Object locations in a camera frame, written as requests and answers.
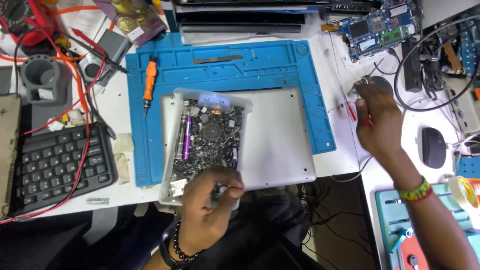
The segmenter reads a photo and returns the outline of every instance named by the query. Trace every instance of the computer mouse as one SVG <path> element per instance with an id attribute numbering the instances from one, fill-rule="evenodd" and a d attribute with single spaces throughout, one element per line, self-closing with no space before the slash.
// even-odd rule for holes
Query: computer mouse
<path id="1" fill-rule="evenodd" d="M 430 168 L 443 167 L 447 157 L 445 139 L 440 131 L 426 127 L 421 131 L 423 163 Z"/>

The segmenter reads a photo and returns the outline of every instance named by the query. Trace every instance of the human hand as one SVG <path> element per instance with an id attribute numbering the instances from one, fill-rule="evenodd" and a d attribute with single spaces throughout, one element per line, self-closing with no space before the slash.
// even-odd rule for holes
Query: human hand
<path id="1" fill-rule="evenodd" d="M 393 97 L 375 84 L 355 83 L 354 87 L 361 96 L 356 106 L 362 147 L 380 163 L 402 153 L 402 113 Z"/>
<path id="2" fill-rule="evenodd" d="M 211 209 L 211 193 L 216 183 L 228 187 L 215 209 Z M 179 247 L 188 256 L 215 244 L 227 231 L 228 221 L 237 199 L 243 195 L 240 173 L 215 166 L 188 183 L 183 191 Z M 170 243 L 170 254 L 173 243 Z"/>

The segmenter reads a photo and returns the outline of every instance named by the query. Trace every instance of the white desk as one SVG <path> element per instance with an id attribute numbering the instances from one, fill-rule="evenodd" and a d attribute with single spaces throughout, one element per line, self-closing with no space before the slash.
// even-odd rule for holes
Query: white desk
<path id="1" fill-rule="evenodd" d="M 280 40 L 277 37 L 252 37 L 247 40 L 240 40 L 231 43 L 260 42 Z M 314 61 L 317 76 L 322 89 L 325 105 L 327 108 L 330 123 L 333 129 L 337 150 L 325 154 L 314 155 L 315 169 L 318 177 L 339 175 L 360 170 L 359 160 L 363 161 L 368 153 L 362 149 L 355 134 L 356 122 L 351 123 L 347 114 L 347 107 L 341 107 L 345 104 L 344 94 L 346 94 L 352 84 L 362 76 L 369 74 L 373 65 L 364 65 L 355 70 L 347 70 L 341 63 L 340 57 L 335 56 L 335 49 L 329 34 L 318 33 L 308 39 L 312 58 Z M 225 44 L 229 42 L 216 42 L 211 45 Z M 11 65 L 11 62 L 0 61 L 0 65 Z M 386 71 L 393 71 L 397 67 L 388 67 L 386 62 L 382 68 Z M 393 83 L 393 76 L 386 77 Z M 399 89 L 405 101 L 417 100 L 421 94 L 405 93 L 403 83 L 400 79 Z M 116 73 L 105 88 L 105 91 L 95 91 L 98 110 L 105 121 L 118 133 L 131 133 L 129 101 L 127 78 L 122 73 Z M 432 106 L 423 102 L 422 106 Z M 427 168 L 420 162 L 418 145 L 416 138 L 422 127 L 431 126 L 442 132 L 445 140 L 449 143 L 457 141 L 457 136 L 451 124 L 446 120 L 441 111 L 436 110 L 426 113 L 407 112 L 403 128 L 402 146 L 413 159 L 420 172 L 431 182 L 437 183 L 444 178 L 444 175 L 452 174 L 452 159 L 447 155 L 447 161 L 443 168 L 433 170 Z M 128 168 L 130 173 L 130 182 L 127 184 L 113 185 L 91 192 L 89 194 L 71 199 L 62 207 L 45 213 L 44 216 L 59 215 L 65 213 L 74 213 L 80 211 L 94 210 L 106 207 L 116 207 L 121 205 L 137 204 L 158 200 L 160 185 L 151 188 L 137 188 L 134 180 L 134 165 L 132 153 L 126 153 L 128 159 Z M 381 263 L 385 267 L 384 247 L 380 232 L 380 224 L 376 204 L 374 201 L 374 192 L 377 190 L 393 189 L 393 183 L 386 172 L 372 160 L 362 174 L 363 185 L 368 202 L 370 218 L 372 219 L 373 231 L 379 254 L 381 254 Z M 86 199 L 91 197 L 109 198 L 107 206 L 87 205 Z"/>

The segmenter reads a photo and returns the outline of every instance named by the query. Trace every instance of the masking tape roll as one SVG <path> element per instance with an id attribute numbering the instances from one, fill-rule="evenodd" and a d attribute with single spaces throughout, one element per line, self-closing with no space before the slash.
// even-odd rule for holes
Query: masking tape roll
<path id="1" fill-rule="evenodd" d="M 448 178 L 448 186 L 458 205 L 470 214 L 480 214 L 480 203 L 473 187 L 461 176 Z"/>

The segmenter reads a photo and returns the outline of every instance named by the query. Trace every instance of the gray plastic holder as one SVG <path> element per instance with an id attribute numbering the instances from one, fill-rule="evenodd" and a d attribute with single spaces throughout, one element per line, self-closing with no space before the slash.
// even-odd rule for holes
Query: gray plastic holder
<path id="1" fill-rule="evenodd" d="M 26 88 L 28 103 L 39 106 L 65 104 L 72 76 L 63 63 L 46 54 L 35 54 L 20 67 L 20 77 Z"/>

